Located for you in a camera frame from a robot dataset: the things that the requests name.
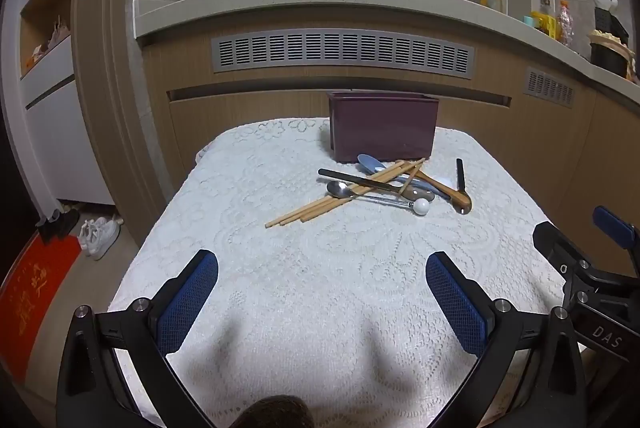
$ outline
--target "purple plastic bin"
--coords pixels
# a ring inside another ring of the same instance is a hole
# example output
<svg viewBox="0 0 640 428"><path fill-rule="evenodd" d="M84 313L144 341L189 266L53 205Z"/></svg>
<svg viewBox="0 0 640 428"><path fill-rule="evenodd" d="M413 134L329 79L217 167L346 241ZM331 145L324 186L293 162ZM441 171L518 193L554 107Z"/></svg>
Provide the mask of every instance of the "purple plastic bin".
<svg viewBox="0 0 640 428"><path fill-rule="evenodd" d="M438 101L401 92L329 92L331 149L339 163L430 157Z"/></svg>

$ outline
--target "floor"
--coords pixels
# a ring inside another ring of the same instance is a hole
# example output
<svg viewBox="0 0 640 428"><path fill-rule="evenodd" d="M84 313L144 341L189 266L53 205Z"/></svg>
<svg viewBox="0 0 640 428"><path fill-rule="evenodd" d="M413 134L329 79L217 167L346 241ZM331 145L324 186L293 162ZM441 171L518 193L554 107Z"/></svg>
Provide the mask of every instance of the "floor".
<svg viewBox="0 0 640 428"><path fill-rule="evenodd" d="M95 217L81 214L71 234L77 235L82 223ZM94 261L83 251L60 284L33 344L24 387L18 387L23 400L45 428L56 426L58 370L74 310L86 304L95 312L106 311L137 252L127 226L122 225L118 239L103 258Z"/></svg>

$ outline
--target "tablecloth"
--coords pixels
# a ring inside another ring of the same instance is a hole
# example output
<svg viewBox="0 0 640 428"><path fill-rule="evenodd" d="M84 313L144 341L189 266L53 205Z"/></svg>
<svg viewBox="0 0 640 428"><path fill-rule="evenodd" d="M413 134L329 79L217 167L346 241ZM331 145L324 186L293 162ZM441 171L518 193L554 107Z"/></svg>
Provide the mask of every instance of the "tablecloth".
<svg viewBox="0 0 640 428"><path fill-rule="evenodd" d="M425 282L434 251L519 310L548 313L561 304L562 279L531 240L545 215L463 132L436 129L423 170L455 180L462 158L469 215L438 197L425 217L361 199L307 223L265 229L324 195L320 167L359 173L335 163L329 148L322 118L221 134L198 154L111 303L120 310L152 297L200 248L216 254L218 283L167 359L219 427L275 394L301 397L316 426L427 426L475 361ZM140 410L159 423L128 354L118 357ZM516 373L492 408L504 407Z"/></svg>

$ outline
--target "metal bolt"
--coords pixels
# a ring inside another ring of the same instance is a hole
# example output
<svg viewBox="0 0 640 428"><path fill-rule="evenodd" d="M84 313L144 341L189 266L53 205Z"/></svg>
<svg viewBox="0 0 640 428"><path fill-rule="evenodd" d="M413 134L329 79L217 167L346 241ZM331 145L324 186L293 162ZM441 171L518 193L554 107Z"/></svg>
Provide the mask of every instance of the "metal bolt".
<svg viewBox="0 0 640 428"><path fill-rule="evenodd" d="M495 308L501 313L508 313L511 310L511 304L504 298L498 298L494 302Z"/></svg>
<svg viewBox="0 0 640 428"><path fill-rule="evenodd" d="M560 318L561 320L564 320L564 319L566 319L567 316L569 316L564 307L556 307L554 309L554 313L556 313L556 316L558 318Z"/></svg>
<svg viewBox="0 0 640 428"><path fill-rule="evenodd" d="M74 314L76 315L76 318L84 318L89 314L89 306L81 305L80 307L78 307L78 309L76 309L76 312Z"/></svg>
<svg viewBox="0 0 640 428"><path fill-rule="evenodd" d="M133 300L133 310L137 313L143 312L147 307L149 307L149 300L146 298L138 298L137 300Z"/></svg>

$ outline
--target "white lace tablecloth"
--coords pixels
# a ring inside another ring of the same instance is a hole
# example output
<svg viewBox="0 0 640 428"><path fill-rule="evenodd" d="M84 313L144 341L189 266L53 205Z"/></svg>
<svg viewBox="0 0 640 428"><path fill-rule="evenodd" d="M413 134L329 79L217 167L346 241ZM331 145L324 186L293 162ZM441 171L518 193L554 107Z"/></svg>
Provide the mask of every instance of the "white lace tablecloth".
<svg viewBox="0 0 640 428"><path fill-rule="evenodd" d="M548 313L561 303L562 279L531 240L545 215L463 132L436 129L423 170L455 180L462 158L469 215L438 197L426 217L360 200L265 229L324 195L320 167L359 173L332 160L328 128L327 119L275 119L217 137L111 303L120 310L152 297L200 248L216 254L218 283L168 361L221 428L275 394L301 397L319 427L427 426L475 361L425 282L434 251L520 310ZM128 355L119 357L140 410L159 423Z"/></svg>

